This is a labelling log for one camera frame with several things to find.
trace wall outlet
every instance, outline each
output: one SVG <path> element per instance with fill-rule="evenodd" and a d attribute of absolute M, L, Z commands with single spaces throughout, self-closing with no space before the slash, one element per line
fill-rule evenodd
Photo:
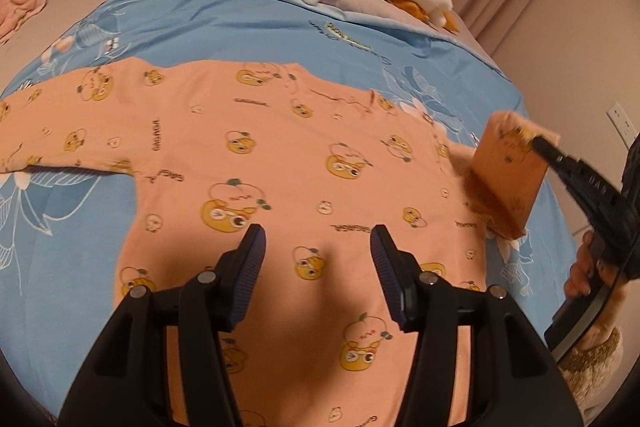
<path fill-rule="evenodd" d="M 609 120 L 611 120 L 611 123 L 613 123 L 613 127 L 615 127 L 620 134 L 626 148 L 629 149 L 636 139 L 636 136 L 638 136 L 638 131 L 636 131 L 634 124 L 626 115 L 625 110 L 622 109 L 619 102 L 611 106 L 607 111 L 607 116 Z"/>

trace screw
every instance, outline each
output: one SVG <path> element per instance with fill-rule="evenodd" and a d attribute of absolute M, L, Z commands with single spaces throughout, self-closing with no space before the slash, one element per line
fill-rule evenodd
<path fill-rule="evenodd" d="M 131 295 L 134 299 L 140 299 L 146 293 L 146 286 L 143 284 L 138 284 L 137 286 L 133 286 L 133 288 L 129 291 L 129 295 Z"/>
<path fill-rule="evenodd" d="M 434 274 L 434 272 L 422 272 L 419 278 L 420 282 L 428 284 L 429 286 L 433 286 L 438 282 L 438 276 Z"/>
<path fill-rule="evenodd" d="M 489 292 L 496 299 L 504 299 L 507 296 L 507 290 L 505 290 L 502 286 L 491 286 L 491 288 L 489 288 Z"/>
<path fill-rule="evenodd" d="M 214 280 L 216 280 L 216 274 L 211 270 L 206 270 L 198 274 L 198 282 L 202 284 L 211 284 Z"/>

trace human hand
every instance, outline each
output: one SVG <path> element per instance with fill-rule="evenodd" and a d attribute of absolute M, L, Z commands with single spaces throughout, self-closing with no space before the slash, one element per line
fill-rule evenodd
<path fill-rule="evenodd" d="M 569 279 L 564 283 L 564 294 L 567 297 L 588 295 L 591 292 L 589 277 L 593 275 L 595 269 L 598 270 L 600 278 L 606 285 L 612 286 L 616 280 L 618 275 L 616 266 L 606 264 L 602 260 L 596 263 L 591 256 L 589 247 L 592 240 L 593 232 L 591 230 L 585 232 L 582 236 L 582 245 L 578 248 L 576 262 L 569 270 Z M 578 342 L 576 346 L 578 351 L 588 351 L 609 340 L 627 295 L 628 280 L 622 274 L 602 313 L 585 336 Z"/>

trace blue bedsheet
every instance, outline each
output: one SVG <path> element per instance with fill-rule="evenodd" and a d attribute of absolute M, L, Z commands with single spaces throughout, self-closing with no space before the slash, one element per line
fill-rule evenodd
<path fill-rule="evenodd" d="M 110 0 L 63 37 L 3 96 L 126 57 L 161 67 L 218 58 L 297 62 L 332 82 L 417 98 L 467 145 L 492 112 L 525 111 L 500 71 L 452 39 L 299 0 Z M 0 178 L 0 347 L 53 413 L 110 316 L 114 264 L 135 207 L 126 175 L 42 169 Z M 487 241 L 488 283 L 506 286 L 542 333 L 575 254 L 547 182 L 518 247 L 500 252 Z"/>

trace fuzzy sleeve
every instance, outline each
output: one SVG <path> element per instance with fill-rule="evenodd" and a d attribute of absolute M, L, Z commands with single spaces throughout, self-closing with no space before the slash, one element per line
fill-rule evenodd
<path fill-rule="evenodd" d="M 604 344 L 583 353 L 572 349 L 560 363 L 560 372 L 582 413 L 620 367 L 622 352 L 622 334 L 616 328 Z"/>

